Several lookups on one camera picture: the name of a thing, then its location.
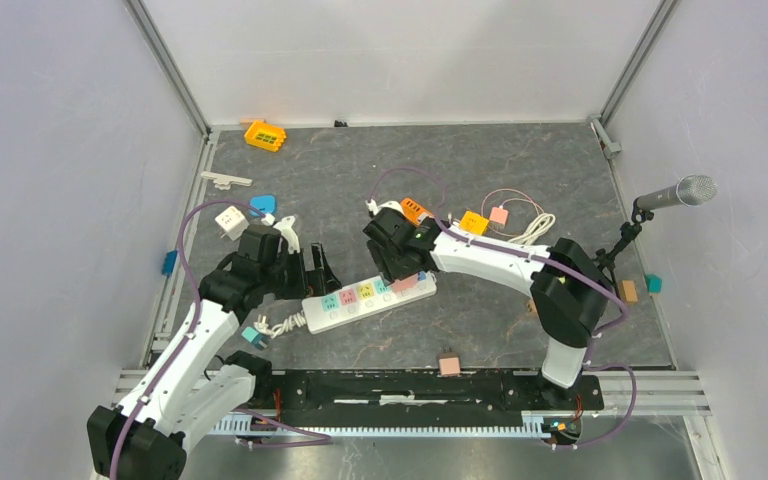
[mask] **robotic arm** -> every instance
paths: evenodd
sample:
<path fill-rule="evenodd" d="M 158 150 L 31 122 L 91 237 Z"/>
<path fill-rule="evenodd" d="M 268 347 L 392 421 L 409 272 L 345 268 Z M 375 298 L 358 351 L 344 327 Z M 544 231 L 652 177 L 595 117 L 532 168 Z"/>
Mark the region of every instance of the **robotic arm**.
<path fill-rule="evenodd" d="M 294 299 L 341 287 L 318 244 L 311 247 L 315 268 L 305 271 L 294 222 L 294 217 L 285 217 L 274 227 L 249 226 L 238 250 L 199 285 L 199 318 L 194 303 L 139 385 L 116 408 L 99 406 L 92 413 L 87 431 L 96 472 L 110 476 L 114 446 L 135 409 L 138 414 L 119 457 L 118 479 L 172 480 L 183 472 L 187 454 L 223 416 L 252 397 L 271 395 L 255 384 L 258 375 L 271 370 L 270 362 L 244 352 L 228 357 L 207 385 L 196 393 L 192 390 L 216 351 L 266 294 Z"/>
<path fill-rule="evenodd" d="M 419 271 L 457 272 L 506 285 L 534 299 L 549 350 L 541 375 L 562 389 L 577 381 L 591 334 L 608 300 L 560 270 L 511 252 L 519 249 L 548 257 L 610 290 L 611 283 L 576 242 L 562 238 L 553 247 L 514 245 L 449 226 L 442 231 L 430 216 L 414 225 L 397 202 L 370 206 L 372 220 L 364 228 L 372 259 L 385 281 L 393 282 Z M 498 250 L 473 244 L 499 247 Z"/>

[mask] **microphone grille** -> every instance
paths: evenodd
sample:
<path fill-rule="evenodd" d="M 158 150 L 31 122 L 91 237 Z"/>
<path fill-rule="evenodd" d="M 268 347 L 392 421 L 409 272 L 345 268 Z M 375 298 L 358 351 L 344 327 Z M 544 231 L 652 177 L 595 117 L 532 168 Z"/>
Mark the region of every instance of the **microphone grille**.
<path fill-rule="evenodd" d="M 676 196 L 685 205 L 702 205 L 717 194 L 717 184 L 707 175 L 684 177 L 676 186 Z"/>

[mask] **white adapter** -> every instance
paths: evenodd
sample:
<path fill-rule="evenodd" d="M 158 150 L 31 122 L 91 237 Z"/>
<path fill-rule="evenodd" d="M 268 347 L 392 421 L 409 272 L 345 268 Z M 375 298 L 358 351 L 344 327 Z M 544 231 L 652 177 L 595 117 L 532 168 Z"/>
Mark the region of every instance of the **white adapter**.
<path fill-rule="evenodd" d="M 232 241 L 240 238 L 243 230 L 249 226 L 249 221 L 237 207 L 228 207 L 216 217 L 216 223 L 222 229 L 222 235 L 228 235 Z"/>

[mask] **microphone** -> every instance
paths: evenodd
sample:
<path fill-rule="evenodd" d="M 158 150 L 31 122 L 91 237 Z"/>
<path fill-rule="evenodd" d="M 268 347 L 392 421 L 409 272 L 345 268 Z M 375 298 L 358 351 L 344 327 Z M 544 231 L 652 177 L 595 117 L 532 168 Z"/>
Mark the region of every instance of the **microphone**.
<path fill-rule="evenodd" d="M 702 205 L 717 194 L 717 184 L 707 175 L 690 175 L 672 187 L 641 195 L 634 199 L 636 209 L 652 210 L 673 205 Z"/>

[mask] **white cable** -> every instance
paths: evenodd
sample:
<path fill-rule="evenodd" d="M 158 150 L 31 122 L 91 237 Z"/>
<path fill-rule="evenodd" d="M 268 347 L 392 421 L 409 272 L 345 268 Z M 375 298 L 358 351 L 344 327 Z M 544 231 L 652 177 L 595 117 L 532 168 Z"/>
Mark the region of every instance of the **white cable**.
<path fill-rule="evenodd" d="M 537 215 L 537 218 L 528 225 L 522 235 L 514 237 L 508 242 L 516 243 L 517 245 L 533 245 L 538 238 L 544 233 L 548 232 L 552 225 L 555 224 L 555 216 L 551 213 L 541 213 Z"/>
<path fill-rule="evenodd" d="M 303 327 L 305 325 L 307 325 L 307 318 L 305 318 L 304 312 L 294 313 L 275 326 L 269 325 L 269 320 L 266 318 L 266 315 L 258 315 L 257 320 L 252 324 L 258 333 L 268 335 L 269 338 L 275 338 L 294 328 Z"/>

